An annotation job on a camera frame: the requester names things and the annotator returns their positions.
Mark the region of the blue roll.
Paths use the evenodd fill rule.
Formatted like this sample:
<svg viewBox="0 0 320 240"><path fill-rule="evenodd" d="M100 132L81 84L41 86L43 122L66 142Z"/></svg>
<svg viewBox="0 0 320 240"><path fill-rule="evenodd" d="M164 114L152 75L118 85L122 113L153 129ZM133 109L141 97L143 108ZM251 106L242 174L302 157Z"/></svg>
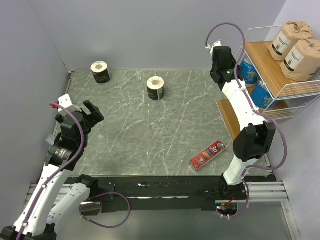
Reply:
<svg viewBox="0 0 320 240"><path fill-rule="evenodd" d="M257 78L256 86L250 96L254 104L260 109L273 108L278 103L272 98L260 77Z"/></svg>
<svg viewBox="0 0 320 240"><path fill-rule="evenodd" d="M258 72L247 56L242 60L240 67L246 86L254 87L257 84Z"/></svg>

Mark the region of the black roll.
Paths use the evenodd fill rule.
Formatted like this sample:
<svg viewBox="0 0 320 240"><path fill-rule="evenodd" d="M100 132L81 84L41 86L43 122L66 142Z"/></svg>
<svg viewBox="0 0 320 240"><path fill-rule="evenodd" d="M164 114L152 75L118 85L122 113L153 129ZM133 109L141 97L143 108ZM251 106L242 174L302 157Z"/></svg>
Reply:
<svg viewBox="0 0 320 240"><path fill-rule="evenodd" d="M148 97L154 101L159 101L164 97L165 82L160 76L153 76L147 80Z"/></svg>
<svg viewBox="0 0 320 240"><path fill-rule="evenodd" d="M106 62L96 61L91 65L90 70L97 84L103 85L111 81Z"/></svg>

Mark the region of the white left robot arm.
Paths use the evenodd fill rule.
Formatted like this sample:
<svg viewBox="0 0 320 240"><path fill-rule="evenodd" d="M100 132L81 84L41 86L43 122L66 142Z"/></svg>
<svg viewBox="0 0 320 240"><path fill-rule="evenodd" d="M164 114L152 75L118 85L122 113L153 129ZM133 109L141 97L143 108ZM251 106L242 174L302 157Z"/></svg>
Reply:
<svg viewBox="0 0 320 240"><path fill-rule="evenodd" d="M55 240L59 223L68 218L82 201L94 201L98 197L98 181L81 176L64 199L55 204L62 186L85 152L92 128L104 120L100 109L89 100L83 105L89 114L66 96L51 103L58 109L55 119L60 123L61 132L48 150L42 174L27 206L12 226L3 228L1 239Z"/></svg>

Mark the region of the brown paper roll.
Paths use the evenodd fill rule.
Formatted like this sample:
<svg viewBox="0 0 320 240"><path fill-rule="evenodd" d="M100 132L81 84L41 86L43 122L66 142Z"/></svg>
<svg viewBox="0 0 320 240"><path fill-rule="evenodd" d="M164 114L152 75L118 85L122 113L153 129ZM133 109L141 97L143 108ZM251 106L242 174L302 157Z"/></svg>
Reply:
<svg viewBox="0 0 320 240"><path fill-rule="evenodd" d="M268 47L272 58L282 62L294 45L301 39L311 39L314 31L305 21L286 22Z"/></svg>
<svg viewBox="0 0 320 240"><path fill-rule="evenodd" d="M320 67L320 41L299 40L280 64L283 75L296 82L308 81Z"/></svg>

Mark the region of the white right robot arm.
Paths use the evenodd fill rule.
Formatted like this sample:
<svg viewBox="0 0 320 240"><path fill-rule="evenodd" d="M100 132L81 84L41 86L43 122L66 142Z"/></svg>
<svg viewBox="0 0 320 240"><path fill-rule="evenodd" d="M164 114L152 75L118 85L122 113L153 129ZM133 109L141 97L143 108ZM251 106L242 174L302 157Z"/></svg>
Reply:
<svg viewBox="0 0 320 240"><path fill-rule="evenodd" d="M236 194L235 186L243 182L248 167L270 150L276 127L256 113L259 109L254 107L231 48L213 46L210 54L210 76L231 104L240 129L233 141L234 157L218 187L219 195L228 200Z"/></svg>

